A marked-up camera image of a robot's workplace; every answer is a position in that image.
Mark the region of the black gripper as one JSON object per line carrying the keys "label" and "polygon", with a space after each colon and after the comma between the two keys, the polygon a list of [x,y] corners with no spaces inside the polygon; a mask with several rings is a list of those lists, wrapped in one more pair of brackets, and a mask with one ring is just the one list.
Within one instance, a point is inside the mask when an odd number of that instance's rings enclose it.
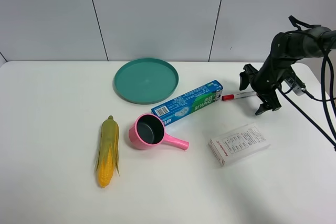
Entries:
{"label": "black gripper", "polygon": [[293,59],[268,57],[259,70],[251,64],[244,65],[244,71],[239,74],[239,89],[246,90],[251,85],[256,91],[262,104],[259,105],[255,115],[261,115],[269,110],[277,111],[281,108],[275,88],[281,83],[280,79],[292,64]]}

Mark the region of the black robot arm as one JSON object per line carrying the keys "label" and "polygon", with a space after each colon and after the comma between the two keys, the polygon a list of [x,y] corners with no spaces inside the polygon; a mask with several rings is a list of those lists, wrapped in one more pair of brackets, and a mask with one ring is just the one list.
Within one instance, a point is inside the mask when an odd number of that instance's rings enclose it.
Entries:
{"label": "black robot arm", "polygon": [[331,45],[332,39],[335,39],[335,31],[322,26],[278,33],[272,40],[269,56],[259,70],[251,64],[244,65],[244,71],[239,74],[239,89],[243,91],[250,86],[262,101],[255,114],[281,108],[276,89],[281,87],[282,82],[288,84],[296,95],[302,95],[306,86],[291,66],[302,59],[323,57],[323,51],[335,49],[335,45]]}

